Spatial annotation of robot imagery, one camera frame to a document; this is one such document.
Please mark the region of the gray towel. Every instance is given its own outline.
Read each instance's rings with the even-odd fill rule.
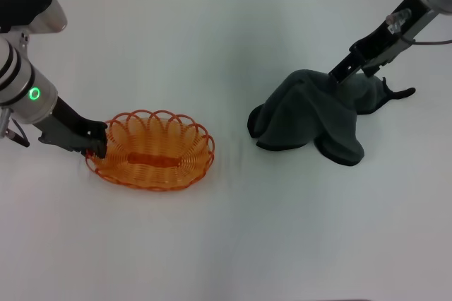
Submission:
[[[356,165],[364,149],[356,139],[357,115],[371,114],[389,100],[407,98],[414,88],[391,91],[386,79],[357,73],[335,87],[326,73],[299,70],[289,75],[265,104],[248,118],[257,146],[283,151],[314,141],[317,149],[341,165]]]

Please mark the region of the green led ring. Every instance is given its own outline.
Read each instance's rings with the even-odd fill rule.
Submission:
[[[39,90],[39,88],[31,88],[30,91],[28,92],[28,96],[30,97],[31,100],[37,100],[38,98],[40,98],[41,92]]]

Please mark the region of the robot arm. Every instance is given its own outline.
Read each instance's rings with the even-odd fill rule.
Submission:
[[[28,33],[57,33],[67,21],[57,0],[0,0],[0,138],[27,146],[8,129],[10,116],[42,131],[39,140],[68,151],[87,151],[104,158],[103,122],[78,115],[57,89],[28,60]]]
[[[439,13],[452,15],[452,0],[404,0],[372,34],[351,46],[349,55],[330,72],[332,81],[341,84],[359,70],[373,76],[410,47]]]

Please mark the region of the woven plastic basket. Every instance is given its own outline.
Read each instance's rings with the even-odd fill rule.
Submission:
[[[107,156],[100,159],[88,154],[86,164],[108,182],[177,191],[202,179],[213,163],[212,136],[186,115],[136,110],[105,123]]]

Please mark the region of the white tabletop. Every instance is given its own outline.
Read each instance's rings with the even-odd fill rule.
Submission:
[[[379,73],[417,93],[359,117],[356,167],[270,153],[250,111],[297,69],[330,71],[402,0],[59,0],[30,60],[79,114],[166,109],[216,143],[207,176],[158,194],[82,157],[0,142],[0,298],[20,301],[446,300],[452,295],[452,46]],[[438,17],[419,40],[452,36]]]

